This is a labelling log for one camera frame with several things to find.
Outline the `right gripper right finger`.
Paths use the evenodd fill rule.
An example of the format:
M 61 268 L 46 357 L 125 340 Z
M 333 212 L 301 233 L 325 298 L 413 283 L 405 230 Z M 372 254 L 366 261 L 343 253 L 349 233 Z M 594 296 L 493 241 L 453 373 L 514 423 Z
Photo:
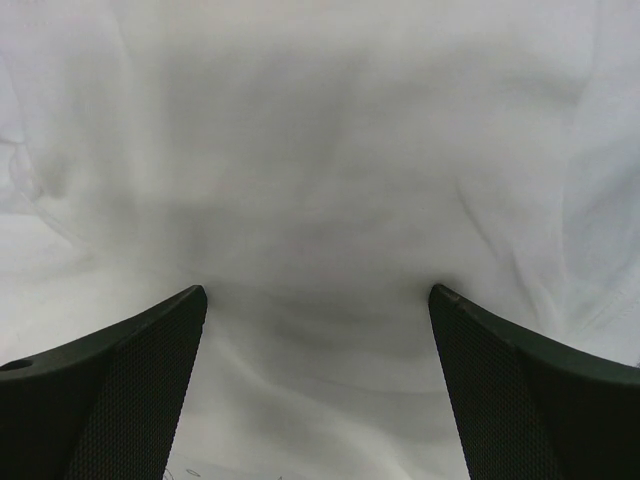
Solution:
M 502 319 L 444 285 L 429 315 L 473 479 L 636 479 L 639 371 Z

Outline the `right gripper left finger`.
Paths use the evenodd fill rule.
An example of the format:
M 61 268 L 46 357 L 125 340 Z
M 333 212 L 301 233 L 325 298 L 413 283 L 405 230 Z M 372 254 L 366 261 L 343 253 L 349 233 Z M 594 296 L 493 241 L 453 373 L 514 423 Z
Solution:
M 1 367 L 4 479 L 160 479 L 207 312 L 192 286 Z

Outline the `white t shirt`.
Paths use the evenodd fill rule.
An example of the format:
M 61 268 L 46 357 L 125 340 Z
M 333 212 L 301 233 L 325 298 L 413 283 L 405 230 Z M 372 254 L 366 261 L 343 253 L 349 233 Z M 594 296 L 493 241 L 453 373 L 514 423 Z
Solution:
M 5 1 L 1 358 L 190 285 L 175 450 L 463 479 L 442 283 L 639 362 L 635 1 Z

